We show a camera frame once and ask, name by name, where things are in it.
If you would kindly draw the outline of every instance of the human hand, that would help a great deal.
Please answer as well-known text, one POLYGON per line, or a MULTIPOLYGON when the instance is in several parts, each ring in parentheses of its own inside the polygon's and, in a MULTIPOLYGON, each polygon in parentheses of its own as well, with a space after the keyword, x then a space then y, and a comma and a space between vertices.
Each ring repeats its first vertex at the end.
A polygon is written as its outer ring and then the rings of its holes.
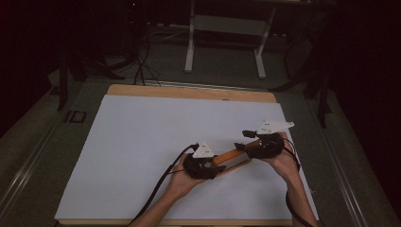
POLYGON ((196 185, 203 183, 205 180, 193 179, 183 170, 183 160, 188 154, 184 154, 180 159, 180 162, 175 165, 172 171, 178 171, 172 173, 170 182, 168 183, 165 195, 178 200, 186 196, 192 188, 196 185))
MULTIPOLYGON (((285 132, 279 132, 282 138, 284 138, 285 147, 293 152, 292 146, 288 141, 287 134, 285 132)), ((284 181, 288 182, 292 177, 299 176, 298 167, 291 154, 283 150, 279 155, 270 159, 260 159, 266 163, 269 163, 274 170, 280 175, 284 181)))

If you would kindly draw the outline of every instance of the wrist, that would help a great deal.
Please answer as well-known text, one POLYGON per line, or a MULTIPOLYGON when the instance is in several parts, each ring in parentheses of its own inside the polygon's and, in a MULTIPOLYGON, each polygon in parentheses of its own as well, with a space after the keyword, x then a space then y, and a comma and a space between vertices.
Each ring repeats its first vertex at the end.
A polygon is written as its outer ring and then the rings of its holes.
POLYGON ((286 181, 287 184, 292 185, 292 186, 302 184, 301 176, 298 172, 288 174, 284 178, 284 181, 286 181))

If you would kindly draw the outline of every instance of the white board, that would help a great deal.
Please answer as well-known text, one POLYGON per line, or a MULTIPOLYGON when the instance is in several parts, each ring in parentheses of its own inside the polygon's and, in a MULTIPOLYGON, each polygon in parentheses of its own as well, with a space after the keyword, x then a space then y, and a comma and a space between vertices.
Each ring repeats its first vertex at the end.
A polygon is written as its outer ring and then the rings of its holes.
MULTIPOLYGON (((206 141, 224 153, 251 142, 242 131, 257 130, 263 120, 286 121, 280 104, 104 96, 55 219, 132 219, 184 148, 206 141)), ((301 176, 317 216, 302 170, 301 176)), ((270 165, 252 160, 194 188, 165 219, 291 219, 286 191, 270 165)))

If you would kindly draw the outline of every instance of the white table leg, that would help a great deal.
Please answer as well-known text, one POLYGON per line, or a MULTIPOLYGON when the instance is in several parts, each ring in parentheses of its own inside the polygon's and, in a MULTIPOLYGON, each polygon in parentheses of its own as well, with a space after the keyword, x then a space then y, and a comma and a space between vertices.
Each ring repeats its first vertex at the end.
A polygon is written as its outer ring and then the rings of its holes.
POLYGON ((189 18, 189 44, 186 51, 185 73, 192 72, 192 62, 194 61, 194 16, 195 16, 195 0, 191 0, 191 17, 189 18))
POLYGON ((254 58, 256 60, 257 74, 259 75, 260 79, 265 79, 266 78, 265 67, 263 65, 263 60, 262 60, 262 53, 263 53, 263 49, 265 48, 266 40, 269 37, 271 23, 273 22, 273 18, 274 18, 274 14, 275 14, 276 10, 277 10, 277 8, 273 8, 271 10, 270 18, 266 22, 265 30, 263 31, 262 42, 259 45, 259 48, 254 50, 254 58))

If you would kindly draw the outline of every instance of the white robot part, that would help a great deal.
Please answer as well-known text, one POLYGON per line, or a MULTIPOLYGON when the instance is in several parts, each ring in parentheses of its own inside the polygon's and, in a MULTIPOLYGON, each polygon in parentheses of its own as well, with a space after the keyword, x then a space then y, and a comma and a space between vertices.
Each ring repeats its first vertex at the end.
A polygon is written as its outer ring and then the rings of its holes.
POLYGON ((275 122, 275 121, 264 121, 259 129, 256 131, 257 134, 273 134, 278 131, 282 131, 294 126, 293 122, 275 122))
POLYGON ((193 158, 213 158, 215 154, 206 144, 206 141, 201 143, 201 145, 195 150, 194 154, 192 154, 193 158))

